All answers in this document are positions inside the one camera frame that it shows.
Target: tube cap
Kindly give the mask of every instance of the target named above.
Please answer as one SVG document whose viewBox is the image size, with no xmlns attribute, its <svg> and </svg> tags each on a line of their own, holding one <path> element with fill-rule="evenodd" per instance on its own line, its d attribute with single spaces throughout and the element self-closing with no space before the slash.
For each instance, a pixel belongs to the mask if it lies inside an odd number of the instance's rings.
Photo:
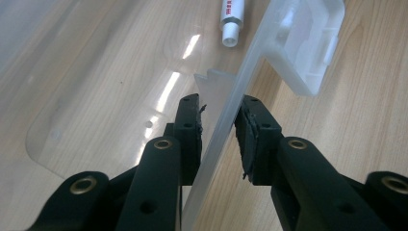
<svg viewBox="0 0 408 231">
<path fill-rule="evenodd" d="M 240 26 L 234 22 L 228 22 L 222 27 L 222 44 L 226 47 L 234 47 L 238 43 Z"/>
</svg>

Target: black plastic part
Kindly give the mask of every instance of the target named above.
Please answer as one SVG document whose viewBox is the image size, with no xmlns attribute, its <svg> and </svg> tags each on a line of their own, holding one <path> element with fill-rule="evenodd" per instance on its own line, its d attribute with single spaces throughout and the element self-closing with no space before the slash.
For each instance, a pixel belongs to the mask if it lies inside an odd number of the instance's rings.
<svg viewBox="0 0 408 231">
<path fill-rule="evenodd" d="M 201 134 L 203 129 L 198 94 L 191 94 L 180 100 L 172 127 L 173 136 L 181 145 L 181 184 L 190 186 L 201 163 Z M 165 134 L 169 134 L 169 129 L 170 127 L 166 127 Z"/>
<path fill-rule="evenodd" d="M 279 187 L 272 187 L 270 196 L 283 230 L 295 230 L 300 206 L 294 195 L 283 192 Z"/>
<path fill-rule="evenodd" d="M 235 120 L 244 176 L 253 185 L 272 185 L 274 154 L 282 128 L 257 98 L 245 95 Z"/>
<path fill-rule="evenodd" d="M 163 133 L 164 137 L 172 137 L 174 136 L 174 123 L 167 123 L 165 132 Z"/>
<path fill-rule="evenodd" d="M 356 191 L 360 196 L 363 196 L 363 187 L 364 185 L 360 182 L 353 180 L 347 176 L 343 176 L 344 180 L 348 183 L 354 191 Z"/>
<path fill-rule="evenodd" d="M 126 196 L 137 169 L 138 167 L 132 167 L 110 181 L 110 198 L 118 199 Z"/>
<path fill-rule="evenodd" d="M 296 230 L 388 230 L 311 142 L 282 139 L 277 161 L 301 208 Z"/>
<path fill-rule="evenodd" d="M 392 230 L 408 230 L 408 178 L 389 171 L 373 172 L 363 196 Z"/>
<path fill-rule="evenodd" d="M 73 193 L 78 180 L 92 177 L 96 184 L 88 192 Z M 78 183 L 84 189 L 89 182 Z M 28 230 L 101 230 L 101 217 L 96 212 L 108 189 L 108 177 L 101 172 L 85 171 L 66 179 L 45 203 L 36 222 Z"/>
<path fill-rule="evenodd" d="M 147 143 L 116 230 L 180 230 L 180 160 L 175 138 Z"/>
</svg>

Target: wood grain surface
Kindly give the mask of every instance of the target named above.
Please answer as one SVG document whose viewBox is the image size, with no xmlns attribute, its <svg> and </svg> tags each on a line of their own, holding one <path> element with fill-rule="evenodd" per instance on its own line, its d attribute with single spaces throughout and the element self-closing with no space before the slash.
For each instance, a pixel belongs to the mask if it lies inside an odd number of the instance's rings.
<svg viewBox="0 0 408 231">
<path fill-rule="evenodd" d="M 264 61 L 247 92 L 340 173 L 408 175 L 408 1 L 344 3 L 319 96 L 296 96 Z M 197 92 L 194 73 L 237 73 L 267 5 L 246 1 L 226 48 L 218 0 L 1 0 L 0 230 L 29 227 L 71 174 L 136 165 Z M 269 192 L 242 180 L 233 129 L 195 230 L 281 229 Z"/>
</svg>

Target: tube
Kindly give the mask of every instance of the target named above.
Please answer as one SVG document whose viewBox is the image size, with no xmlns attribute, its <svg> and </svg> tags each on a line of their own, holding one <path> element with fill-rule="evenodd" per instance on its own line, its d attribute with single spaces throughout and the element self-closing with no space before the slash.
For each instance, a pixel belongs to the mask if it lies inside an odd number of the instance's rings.
<svg viewBox="0 0 408 231">
<path fill-rule="evenodd" d="M 238 43 L 238 33 L 243 26 L 244 0 L 222 0 L 220 29 L 222 44 L 234 47 Z"/>
</svg>

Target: screw hole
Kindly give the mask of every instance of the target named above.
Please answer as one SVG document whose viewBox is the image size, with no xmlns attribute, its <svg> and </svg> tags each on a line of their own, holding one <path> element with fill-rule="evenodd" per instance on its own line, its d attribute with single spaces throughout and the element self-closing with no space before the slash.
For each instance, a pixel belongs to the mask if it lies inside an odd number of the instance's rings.
<svg viewBox="0 0 408 231">
<path fill-rule="evenodd" d="M 306 149 L 307 143 L 304 141 L 299 140 L 290 140 L 288 141 L 288 145 L 295 149 Z"/>
<path fill-rule="evenodd" d="M 158 149 L 166 149 L 172 146 L 171 141 L 168 140 L 161 140 L 161 141 L 156 141 L 154 143 L 154 146 Z"/>
<path fill-rule="evenodd" d="M 354 206 L 342 200 L 336 200 L 334 202 L 334 205 L 340 212 L 345 213 L 345 214 L 354 214 L 356 212 L 356 210 L 354 209 Z"/>
<path fill-rule="evenodd" d="M 82 179 L 75 181 L 71 185 L 69 190 L 71 191 L 72 194 L 87 193 L 93 190 L 93 188 L 95 188 L 96 183 L 97 183 L 96 179 L 90 175 L 90 176 L 87 176 L 87 177 L 84 177 Z"/>
<path fill-rule="evenodd" d="M 381 182 L 394 192 L 408 194 L 408 184 L 396 177 L 384 176 Z"/>
<path fill-rule="evenodd" d="M 145 200 L 140 205 L 140 210 L 146 215 L 153 214 L 157 211 L 156 202 L 154 202 L 153 200 Z"/>
</svg>

